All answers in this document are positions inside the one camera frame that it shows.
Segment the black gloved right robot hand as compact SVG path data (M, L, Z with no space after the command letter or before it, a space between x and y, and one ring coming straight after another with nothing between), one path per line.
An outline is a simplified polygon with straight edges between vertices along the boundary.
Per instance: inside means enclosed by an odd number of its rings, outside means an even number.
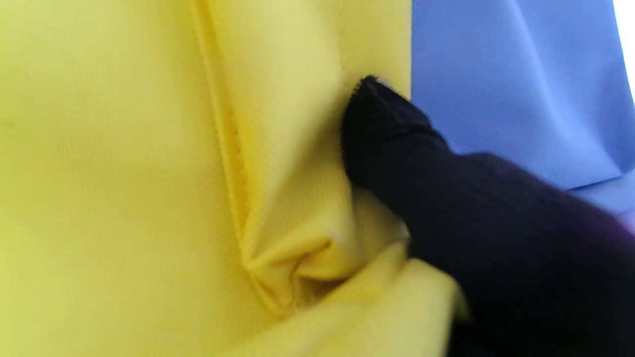
M454 153L422 111L369 75L343 115L353 183L404 221L410 255L461 287L450 357L632 357L634 234L488 153Z

